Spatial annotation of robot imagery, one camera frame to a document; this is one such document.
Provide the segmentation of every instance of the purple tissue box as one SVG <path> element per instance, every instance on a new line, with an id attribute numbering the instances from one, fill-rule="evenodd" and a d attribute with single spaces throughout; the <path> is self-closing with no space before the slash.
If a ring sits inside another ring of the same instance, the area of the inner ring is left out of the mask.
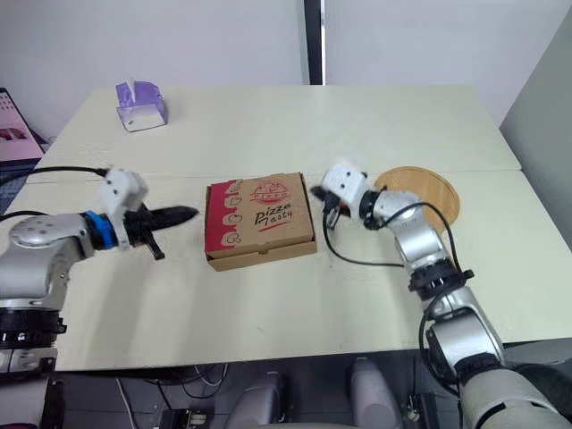
<path id="1" fill-rule="evenodd" d="M 156 85 L 135 80 L 115 87 L 119 107 L 117 113 L 127 131 L 147 130 L 167 123 L 167 106 Z"/>

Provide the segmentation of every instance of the wooden cutting board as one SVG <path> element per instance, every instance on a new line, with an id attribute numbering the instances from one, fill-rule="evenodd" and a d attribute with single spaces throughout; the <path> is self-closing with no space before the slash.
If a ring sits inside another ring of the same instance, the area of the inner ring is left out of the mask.
<path id="1" fill-rule="evenodd" d="M 422 201 L 436 206 L 447 219 L 449 224 L 455 222 L 460 211 L 460 201 L 457 191 L 452 185 L 436 172 L 421 167 L 398 167 L 383 172 L 375 181 L 375 188 L 380 190 L 387 186 L 389 190 L 410 190 L 415 192 Z M 445 226 L 439 216 L 429 207 L 425 207 L 427 221 L 439 233 L 445 231 Z"/>

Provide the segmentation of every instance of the tissue box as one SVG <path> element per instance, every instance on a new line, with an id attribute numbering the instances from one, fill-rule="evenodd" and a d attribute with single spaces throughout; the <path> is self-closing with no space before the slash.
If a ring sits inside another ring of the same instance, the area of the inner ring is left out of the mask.
<path id="1" fill-rule="evenodd" d="M 216 271 L 315 252 L 301 173 L 207 187 L 205 253 Z"/>
<path id="2" fill-rule="evenodd" d="M 147 130 L 167 123 L 167 106 L 156 85 L 135 80 L 115 87 L 117 114 L 127 131 Z"/>

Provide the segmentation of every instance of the monitor screen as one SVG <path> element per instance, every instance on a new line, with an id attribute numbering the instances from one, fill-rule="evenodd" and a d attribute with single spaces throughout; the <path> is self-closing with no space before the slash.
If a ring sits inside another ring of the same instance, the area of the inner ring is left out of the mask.
<path id="1" fill-rule="evenodd" d="M 42 155 L 8 91 L 0 88 L 0 163 L 38 159 Z"/>

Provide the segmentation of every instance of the black wire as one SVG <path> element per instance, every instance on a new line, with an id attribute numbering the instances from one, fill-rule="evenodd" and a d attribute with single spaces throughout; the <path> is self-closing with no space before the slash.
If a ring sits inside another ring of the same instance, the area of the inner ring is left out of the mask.
<path id="1" fill-rule="evenodd" d="M 417 359 L 413 355 L 413 386 L 411 388 L 411 395 L 415 396 L 417 394 Z"/>
<path id="2" fill-rule="evenodd" d="M 457 402 L 457 410 L 458 410 L 458 427 L 463 429 L 463 404 L 461 401 Z"/>
<path id="3" fill-rule="evenodd" d="M 453 233 L 450 230 L 449 223 L 447 222 L 447 219 L 445 219 L 445 216 L 443 216 L 443 213 L 441 213 L 441 211 L 437 207 L 435 207 L 433 204 L 427 203 L 425 201 L 419 201 L 418 203 L 413 203 L 413 204 L 410 204 L 408 206 L 405 206 L 405 207 L 401 208 L 400 210 L 398 210 L 397 212 L 395 212 L 394 214 L 392 214 L 387 219 L 385 219 L 383 221 L 383 223 L 380 225 L 380 229 L 386 227 L 388 225 L 388 223 L 393 222 L 395 219 L 397 219 L 398 217 L 403 215 L 408 210 L 415 208 L 415 207 L 419 207 L 419 206 L 427 206 L 427 207 L 431 208 L 441 219 L 441 222 L 445 226 L 445 230 L 447 230 L 447 235 L 449 236 L 450 253 L 453 257 L 453 262 L 455 263 L 457 270 L 460 273 L 462 273 L 463 270 L 461 270 L 461 265 L 458 263 L 457 247 L 455 246 L 455 240 L 453 239 Z"/>
<path id="4" fill-rule="evenodd" d="M 181 387 L 189 398 L 192 398 L 194 400 L 208 400 L 209 398 L 214 397 L 214 395 L 216 395 L 219 392 L 219 390 L 221 390 L 221 387 L 223 386 L 224 380 L 226 379 L 226 377 L 228 376 L 228 373 L 230 371 L 229 368 L 230 368 L 230 366 L 227 368 L 226 374 L 223 375 L 223 378 L 221 379 L 221 382 L 219 383 L 219 385 L 216 386 L 216 389 L 214 389 L 214 391 L 209 393 L 208 395 L 204 395 L 204 396 L 192 395 L 187 391 L 187 388 L 185 387 L 184 383 L 181 384 Z"/>
<path id="5" fill-rule="evenodd" d="M 429 351 L 425 349 L 424 333 L 425 333 L 425 325 L 427 324 L 427 320 L 429 319 L 429 315 L 431 314 L 431 312 L 433 311 L 433 309 L 437 305 L 437 303 L 441 299 L 443 299 L 444 297 L 449 295 L 451 292 L 453 292 L 454 290 L 460 289 L 462 287 L 463 287 L 462 283 L 459 283 L 455 286 L 451 286 L 451 287 L 447 288 L 446 290 L 442 290 L 440 293 L 438 293 L 435 296 L 435 298 L 433 298 L 433 300 L 431 301 L 429 306 L 427 306 L 427 308 L 423 312 L 423 316 L 421 317 L 421 322 L 419 323 L 419 332 L 417 333 L 417 340 L 419 342 L 419 351 L 421 352 L 421 358 L 423 359 L 423 362 L 424 362 L 425 366 L 427 367 L 427 370 L 429 371 L 429 373 L 433 376 L 433 378 L 437 381 L 437 383 L 439 383 L 439 385 L 445 391 L 447 391 L 448 393 L 450 393 L 451 395 L 454 395 L 456 397 L 458 397 L 458 391 L 453 389 L 452 387 L 450 387 L 447 384 L 447 382 L 445 381 L 445 379 L 442 376 L 440 376 L 439 374 L 437 374 L 437 372 L 433 368 L 433 365 L 431 364 L 431 359 L 429 358 Z"/>
<path id="6" fill-rule="evenodd" d="M 213 368 L 215 368 L 215 367 L 216 367 L 216 364 L 212 364 L 212 365 L 210 365 L 205 371 L 203 371 L 203 372 L 200 373 L 200 374 L 193 375 L 192 377 L 188 377 L 188 378 L 186 378 L 186 379 L 182 379 L 182 378 L 181 378 L 180 380 L 177 380 L 177 381 L 174 381 L 174 382 L 166 382 L 165 380 L 158 380 L 158 379 L 155 379 L 155 380 L 143 380 L 143 381 L 144 381 L 145 383 L 155 384 L 155 385 L 157 385 L 158 383 L 160 383 L 162 386 L 165 386 L 165 387 L 166 387 L 166 386 L 178 386 L 179 384 L 182 384 L 182 383 L 192 383 L 192 382 L 195 382 L 195 381 L 197 381 L 197 380 L 200 380 L 200 377 L 201 377 L 201 376 L 206 376 L 206 375 L 208 375 L 208 373 L 210 373 L 210 372 L 213 370 Z M 177 377 L 181 377 L 180 375 L 178 375 L 178 374 L 175 373 L 174 371 L 172 371 L 172 373 L 175 374 Z"/>
<path id="7" fill-rule="evenodd" d="M 16 172 L 14 174 L 11 174 L 8 177 L 0 180 L 0 187 L 4 186 L 9 181 L 14 181 L 16 179 L 19 179 L 20 177 L 27 177 L 31 176 L 32 174 L 38 174 L 40 172 L 92 172 L 100 177 L 105 177 L 109 172 L 109 170 L 106 168 L 77 167 L 75 165 L 41 167 L 41 168 L 36 168 L 34 170 L 30 170 L 28 172 Z"/>
<path id="8" fill-rule="evenodd" d="M 47 214 L 42 213 L 42 212 L 37 212 L 35 210 L 21 210 L 19 212 L 11 212 L 8 214 L 0 215 L 0 222 L 5 221 L 6 219 L 10 219 L 12 217 L 16 217 L 16 216 L 42 216 L 42 215 L 47 215 Z"/>
<path id="9" fill-rule="evenodd" d="M 407 212 L 408 210 L 411 210 L 412 208 L 415 207 L 419 207 L 419 206 L 427 206 L 429 208 L 431 208 L 441 219 L 441 222 L 443 223 L 443 225 L 445 226 L 445 230 L 447 231 L 447 235 L 449 237 L 449 243 L 450 243 L 450 253 L 451 256 L 453 258 L 453 262 L 457 268 L 457 270 L 462 273 L 461 270 L 461 266 L 460 263 L 458 262 L 458 257 L 457 257 L 457 247 L 455 246 L 455 240 L 453 238 L 453 233 L 450 230 L 450 225 L 447 222 L 447 219 L 445 219 L 445 216 L 443 216 L 443 214 L 441 213 L 441 211 L 435 207 L 433 204 L 431 203 L 427 203 L 425 201 L 419 201 L 417 203 L 413 203 L 410 204 L 408 206 L 405 206 L 403 208 L 401 208 L 400 210 L 398 210 L 397 212 L 395 212 L 394 214 L 392 214 L 390 217 L 388 217 L 387 219 L 385 219 L 383 221 L 382 224 L 379 225 L 378 229 L 382 229 L 384 227 L 386 227 L 389 223 L 393 222 L 395 219 L 397 219 L 398 217 L 400 217 L 401 215 L 403 215 L 405 212 Z M 328 238 L 328 233 L 327 233 L 327 214 L 324 213 L 324 217 L 322 220 L 322 228 L 324 229 L 324 238 L 325 238 L 325 242 L 328 246 L 328 248 L 331 250 L 331 252 L 339 257 L 340 259 L 343 259 L 345 261 L 351 262 L 352 264 L 360 264 L 360 265 L 386 265 L 386 266 L 403 266 L 403 265 L 399 265 L 399 264 L 385 264 L 385 263 L 370 263 L 370 262 L 365 262 L 365 261 L 357 261 L 354 259 L 349 259 L 346 257 L 343 257 L 342 255 L 340 255 L 338 252 L 335 251 L 335 249 L 333 249 L 332 247 L 332 243 L 330 243 L 330 240 Z M 437 381 L 437 383 L 439 383 L 439 385 L 448 393 L 450 393 L 451 395 L 454 395 L 456 397 L 458 397 L 459 393 L 458 390 L 455 390 L 454 388 L 450 387 L 447 382 L 445 381 L 445 379 L 440 376 L 439 374 L 437 374 L 437 372 L 435 371 L 433 365 L 431 364 L 431 359 L 429 358 L 429 352 L 428 350 L 425 350 L 425 346 L 424 346 L 424 333 L 425 333 L 425 325 L 427 324 L 427 320 L 429 318 L 429 315 L 431 314 L 431 312 L 433 311 L 433 308 L 437 305 L 437 303 L 443 299 L 446 295 L 449 295 L 451 292 L 453 292 L 456 289 L 461 288 L 462 286 L 464 286 L 464 284 L 460 283 L 458 285 L 452 286 L 447 288 L 446 290 L 443 290 L 441 293 L 439 293 L 429 304 L 429 306 L 427 307 L 427 309 L 424 311 L 423 316 L 421 318 L 421 322 L 419 324 L 419 332 L 418 332 L 418 342 L 419 342 L 419 351 L 421 353 L 421 358 L 423 359 L 423 362 L 425 364 L 425 366 L 427 367 L 427 370 L 429 371 L 429 373 L 431 373 L 431 375 L 433 376 L 433 378 Z"/>
<path id="10" fill-rule="evenodd" d="M 327 222 L 328 214 L 324 213 L 324 217 L 322 218 L 322 230 L 324 231 L 324 239 L 325 244 L 328 246 L 328 249 L 337 256 L 339 259 L 350 262 L 352 264 L 358 265 L 370 265 L 370 266 L 397 266 L 399 268 L 403 268 L 403 264 L 397 264 L 393 262 L 367 262 L 367 261 L 358 261 L 356 259 L 350 259 L 343 255 L 340 255 L 335 248 L 333 248 L 332 243 L 330 242 L 330 237 L 328 237 L 328 222 Z"/>
<path id="11" fill-rule="evenodd" d="M 156 386 L 159 389 L 159 393 L 161 393 L 161 396 L 163 397 L 164 404 L 167 406 L 167 408 L 172 409 L 171 403 L 167 399 L 167 395 L 164 394 L 163 386 L 161 385 L 161 383 L 157 383 Z"/>

